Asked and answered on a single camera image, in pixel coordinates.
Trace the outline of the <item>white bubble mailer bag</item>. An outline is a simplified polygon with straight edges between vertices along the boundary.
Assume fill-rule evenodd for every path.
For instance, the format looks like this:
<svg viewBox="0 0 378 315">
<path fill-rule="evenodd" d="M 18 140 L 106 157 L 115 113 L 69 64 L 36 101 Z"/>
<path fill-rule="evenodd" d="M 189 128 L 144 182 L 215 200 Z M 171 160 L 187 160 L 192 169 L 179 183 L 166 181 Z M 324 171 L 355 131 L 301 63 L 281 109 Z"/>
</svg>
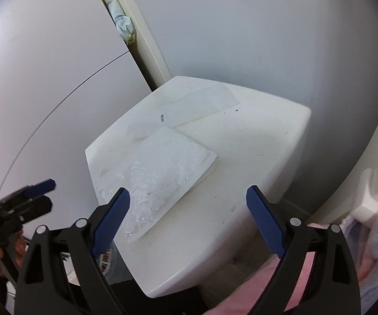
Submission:
<svg viewBox="0 0 378 315">
<path fill-rule="evenodd" d="M 164 127 L 146 137 L 96 185 L 104 201 L 124 187 L 130 206 L 121 227 L 128 243 L 143 237 L 196 184 L 208 177 L 218 155 Z"/>
</svg>

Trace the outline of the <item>clear plastic wrapper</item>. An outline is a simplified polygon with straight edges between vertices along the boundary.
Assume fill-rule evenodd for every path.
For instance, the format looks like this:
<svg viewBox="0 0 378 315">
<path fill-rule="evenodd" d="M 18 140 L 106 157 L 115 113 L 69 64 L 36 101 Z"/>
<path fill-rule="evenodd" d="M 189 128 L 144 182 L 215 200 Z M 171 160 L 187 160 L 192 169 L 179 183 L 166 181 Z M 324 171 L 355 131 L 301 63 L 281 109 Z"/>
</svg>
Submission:
<svg viewBox="0 0 378 315">
<path fill-rule="evenodd" d="M 132 121 L 127 135 L 142 139 L 164 127 L 174 128 L 234 107 L 239 102 L 222 83 L 193 91 L 164 106 L 149 107 Z"/>
</svg>

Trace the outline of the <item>trash bin with plastic liner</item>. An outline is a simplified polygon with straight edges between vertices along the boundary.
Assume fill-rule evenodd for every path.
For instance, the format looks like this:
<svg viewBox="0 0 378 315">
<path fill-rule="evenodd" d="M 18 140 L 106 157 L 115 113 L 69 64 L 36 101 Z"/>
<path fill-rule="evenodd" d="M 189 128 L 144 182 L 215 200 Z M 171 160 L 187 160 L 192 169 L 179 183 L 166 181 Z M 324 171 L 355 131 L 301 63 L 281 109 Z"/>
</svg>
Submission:
<svg viewBox="0 0 378 315">
<path fill-rule="evenodd" d="M 73 285 L 79 286 L 80 283 L 74 269 L 72 258 L 70 258 L 68 254 L 64 254 L 63 263 L 69 282 Z M 110 285 L 133 279 L 131 272 L 129 272 L 129 269 L 126 267 L 126 264 L 114 243 L 111 243 L 107 252 L 96 259 L 96 264 L 99 266 L 99 269 Z"/>
</svg>

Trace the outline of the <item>lavender patterned bed blanket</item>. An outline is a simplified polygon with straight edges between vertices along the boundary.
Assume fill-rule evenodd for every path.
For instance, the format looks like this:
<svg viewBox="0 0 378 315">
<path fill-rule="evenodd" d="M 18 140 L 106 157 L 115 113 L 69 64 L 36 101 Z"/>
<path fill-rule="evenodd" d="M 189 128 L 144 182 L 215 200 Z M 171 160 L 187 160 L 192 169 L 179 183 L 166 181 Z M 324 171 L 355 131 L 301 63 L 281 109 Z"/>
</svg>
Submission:
<svg viewBox="0 0 378 315">
<path fill-rule="evenodd" d="M 348 216 L 341 229 L 356 267 L 361 313 L 365 314 L 378 300 L 378 216 L 371 228 Z"/>
</svg>

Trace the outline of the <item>white wardrobe door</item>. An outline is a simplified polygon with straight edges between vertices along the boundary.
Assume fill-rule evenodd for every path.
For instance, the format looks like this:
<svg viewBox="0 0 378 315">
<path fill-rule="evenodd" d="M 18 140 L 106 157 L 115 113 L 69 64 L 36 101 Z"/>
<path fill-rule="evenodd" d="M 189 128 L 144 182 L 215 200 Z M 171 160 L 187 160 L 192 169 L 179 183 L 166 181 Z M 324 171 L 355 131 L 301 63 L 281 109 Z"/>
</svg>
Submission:
<svg viewBox="0 0 378 315">
<path fill-rule="evenodd" d="M 149 92 L 102 0 L 0 0 L 0 195 L 85 181 L 85 149 Z"/>
</svg>

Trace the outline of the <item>white bed headboard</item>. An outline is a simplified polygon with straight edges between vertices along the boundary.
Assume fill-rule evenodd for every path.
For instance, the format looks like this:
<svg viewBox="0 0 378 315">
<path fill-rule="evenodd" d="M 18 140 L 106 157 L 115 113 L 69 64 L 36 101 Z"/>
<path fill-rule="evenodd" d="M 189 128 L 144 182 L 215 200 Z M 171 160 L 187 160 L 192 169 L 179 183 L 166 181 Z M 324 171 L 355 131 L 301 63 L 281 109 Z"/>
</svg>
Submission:
<svg viewBox="0 0 378 315">
<path fill-rule="evenodd" d="M 378 217 L 378 125 L 356 165 L 323 206 L 312 223 L 338 223 L 346 216 L 371 228 Z"/>
</svg>

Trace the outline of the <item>white bedside table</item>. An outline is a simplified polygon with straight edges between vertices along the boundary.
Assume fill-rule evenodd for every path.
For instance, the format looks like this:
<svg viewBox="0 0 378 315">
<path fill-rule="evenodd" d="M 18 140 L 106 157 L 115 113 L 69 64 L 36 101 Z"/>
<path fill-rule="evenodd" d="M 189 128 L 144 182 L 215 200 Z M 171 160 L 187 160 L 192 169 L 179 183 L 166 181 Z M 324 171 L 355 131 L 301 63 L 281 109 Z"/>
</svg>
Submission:
<svg viewBox="0 0 378 315">
<path fill-rule="evenodd" d="M 114 238 L 147 297 L 201 284 L 255 235 L 245 196 L 258 186 L 276 203 L 296 173 L 311 110 L 266 92 L 228 85 L 237 104 L 178 126 L 213 151 L 208 172 L 140 239 Z"/>
</svg>

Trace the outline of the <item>light blue hanging clothes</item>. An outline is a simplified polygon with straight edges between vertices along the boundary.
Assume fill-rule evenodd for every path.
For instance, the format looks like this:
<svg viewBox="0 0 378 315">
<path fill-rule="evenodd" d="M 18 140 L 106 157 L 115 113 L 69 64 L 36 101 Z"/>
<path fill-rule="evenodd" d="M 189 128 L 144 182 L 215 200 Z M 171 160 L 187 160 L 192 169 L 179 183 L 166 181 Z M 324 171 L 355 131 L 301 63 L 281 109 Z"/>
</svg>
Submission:
<svg viewBox="0 0 378 315">
<path fill-rule="evenodd" d="M 126 45 L 130 46 L 135 43 L 136 29 L 131 21 L 131 18 L 127 16 L 124 10 L 121 8 L 118 0 L 103 0 L 103 2 L 116 26 L 116 31 L 119 33 Z"/>
</svg>

